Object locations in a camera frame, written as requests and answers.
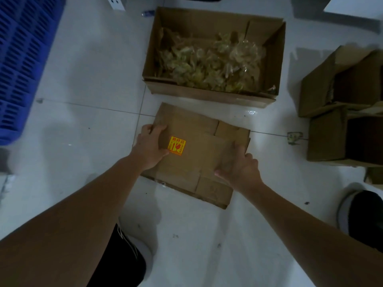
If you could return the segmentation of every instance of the blue plastic crate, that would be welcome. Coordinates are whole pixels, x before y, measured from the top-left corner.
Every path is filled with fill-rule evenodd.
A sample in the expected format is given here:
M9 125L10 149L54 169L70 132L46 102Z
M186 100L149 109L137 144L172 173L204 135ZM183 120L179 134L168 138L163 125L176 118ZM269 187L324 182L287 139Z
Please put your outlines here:
M0 0L0 145L22 133L65 0Z

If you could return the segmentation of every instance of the yellow sticker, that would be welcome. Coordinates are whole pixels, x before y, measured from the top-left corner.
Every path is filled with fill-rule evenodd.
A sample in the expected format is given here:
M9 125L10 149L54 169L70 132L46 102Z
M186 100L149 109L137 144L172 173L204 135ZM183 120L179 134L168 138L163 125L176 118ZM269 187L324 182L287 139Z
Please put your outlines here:
M185 140L171 136L168 149L170 150L170 152L181 156L185 145Z

